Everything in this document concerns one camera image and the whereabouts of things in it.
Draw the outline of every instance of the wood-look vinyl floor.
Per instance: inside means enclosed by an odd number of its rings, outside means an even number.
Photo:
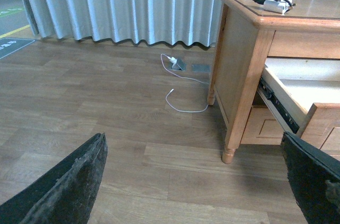
[[[160,53],[211,64],[211,50],[36,41],[0,61],[0,203],[95,133],[108,158],[89,223],[306,223],[278,146],[221,162],[225,126],[207,85],[176,78]]]

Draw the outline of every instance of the turned wooden leg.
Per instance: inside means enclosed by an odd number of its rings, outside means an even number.
[[[236,149],[226,149],[224,148],[222,161],[225,164],[230,164],[233,161],[234,154]]]
[[[207,98],[208,105],[212,106],[215,102],[215,94],[214,90],[210,89],[208,92],[208,98]]]

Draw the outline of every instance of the drawer front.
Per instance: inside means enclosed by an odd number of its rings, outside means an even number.
[[[280,144],[283,129],[266,107],[252,107],[241,144]]]
[[[340,34],[276,31],[268,56],[340,59]]]

